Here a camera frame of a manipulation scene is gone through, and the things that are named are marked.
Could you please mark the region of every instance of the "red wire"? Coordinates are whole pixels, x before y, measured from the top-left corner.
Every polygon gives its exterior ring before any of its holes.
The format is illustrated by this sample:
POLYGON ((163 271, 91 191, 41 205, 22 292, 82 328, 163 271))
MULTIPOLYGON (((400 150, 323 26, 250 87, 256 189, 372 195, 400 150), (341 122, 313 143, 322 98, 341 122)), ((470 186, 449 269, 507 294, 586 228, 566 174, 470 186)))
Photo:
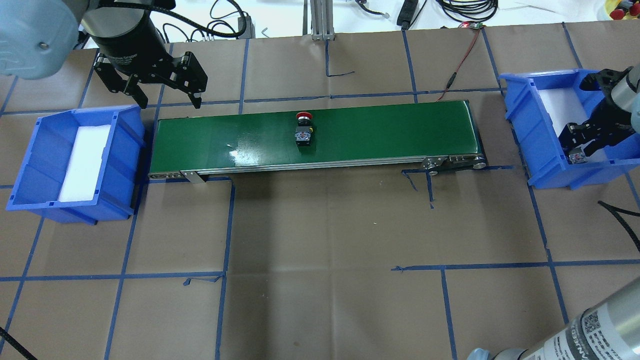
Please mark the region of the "red wire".
MULTIPOLYGON (((469 48, 467 49, 467 52, 465 53, 465 55, 462 57, 462 60, 460 60, 460 63, 458 64, 458 67, 456 67, 456 71, 454 71, 455 73, 457 73, 460 70, 460 67, 462 67, 462 63, 465 62, 465 60, 467 59, 467 57, 469 56, 469 54, 471 53, 471 50, 474 48, 474 45, 476 44, 476 40, 478 39, 478 35, 480 35, 480 30, 476 30, 476 34, 474 35, 473 40, 471 40, 471 44, 469 44, 469 48)), ((449 88, 445 88, 444 92, 442 93, 442 95, 438 98, 438 100, 436 100, 436 102, 442 100, 442 98, 444 97, 444 95, 449 91, 449 88)))

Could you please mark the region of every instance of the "green surface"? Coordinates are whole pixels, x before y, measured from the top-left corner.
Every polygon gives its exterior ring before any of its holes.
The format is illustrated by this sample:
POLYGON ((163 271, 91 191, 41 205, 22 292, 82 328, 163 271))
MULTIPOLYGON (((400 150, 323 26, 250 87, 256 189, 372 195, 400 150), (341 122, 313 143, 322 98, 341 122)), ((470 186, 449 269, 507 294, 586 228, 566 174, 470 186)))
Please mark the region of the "green surface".
POLYGON ((160 120, 150 173, 482 152, 467 101, 310 112, 310 147, 294 141, 297 111, 160 120))

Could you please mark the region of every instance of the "qr code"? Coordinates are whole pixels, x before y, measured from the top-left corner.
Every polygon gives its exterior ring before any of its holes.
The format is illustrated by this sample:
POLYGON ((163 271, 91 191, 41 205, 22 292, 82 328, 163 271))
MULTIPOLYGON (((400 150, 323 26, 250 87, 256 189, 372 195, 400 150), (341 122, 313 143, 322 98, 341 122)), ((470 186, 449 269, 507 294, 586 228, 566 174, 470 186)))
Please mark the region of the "qr code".
POLYGON ((600 321, 598 320, 598 311, 582 319, 584 325, 584 332, 593 332, 600 328, 600 321))

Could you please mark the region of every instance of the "blue plastic bin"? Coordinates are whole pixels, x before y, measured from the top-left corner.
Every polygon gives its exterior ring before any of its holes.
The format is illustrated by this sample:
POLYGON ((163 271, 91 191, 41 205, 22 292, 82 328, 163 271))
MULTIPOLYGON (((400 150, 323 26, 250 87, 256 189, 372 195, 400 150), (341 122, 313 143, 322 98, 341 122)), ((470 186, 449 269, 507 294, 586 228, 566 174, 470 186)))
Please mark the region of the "blue plastic bin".
POLYGON ((530 74, 501 74, 507 83, 506 118, 513 124, 529 167, 529 184, 537 188, 572 190, 583 185, 607 183, 640 165, 640 135, 634 134, 614 147, 603 149, 603 161, 569 164, 554 131, 540 90, 572 88, 586 115, 604 98, 602 92, 580 90, 585 75, 597 70, 561 70, 530 74))
POLYGON ((138 106, 76 109, 39 118, 6 209, 91 225, 128 218, 144 132, 138 106), (102 125, 111 127, 93 199, 58 201, 78 128, 102 125))

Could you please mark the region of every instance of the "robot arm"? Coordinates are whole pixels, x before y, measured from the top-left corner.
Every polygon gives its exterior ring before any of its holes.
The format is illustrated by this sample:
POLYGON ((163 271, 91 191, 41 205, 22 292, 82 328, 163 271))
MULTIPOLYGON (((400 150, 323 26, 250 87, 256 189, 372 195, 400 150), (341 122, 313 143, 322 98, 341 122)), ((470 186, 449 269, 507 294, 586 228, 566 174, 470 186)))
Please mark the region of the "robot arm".
POLYGON ((565 125, 558 137, 566 155, 581 152, 591 156, 605 146, 614 146, 640 131, 640 121, 633 120, 640 111, 638 91, 640 85, 640 64, 624 71, 604 69, 587 75, 580 84, 581 90, 602 91, 604 99, 594 108, 589 120, 578 125, 565 125))
MULTIPOLYGON (((244 18, 235 1, 229 2, 244 18)), ((110 92, 123 92, 145 108, 148 99, 138 84, 165 84, 186 93, 199 108, 207 74, 189 51, 170 56, 149 18, 150 10, 179 17, 170 11, 174 7, 175 0, 0 0, 0 24, 8 24, 0 28, 0 74, 24 79, 53 75, 75 45, 82 23, 100 47, 93 69, 110 92)), ((229 34, 199 28, 238 37, 246 24, 229 34)))

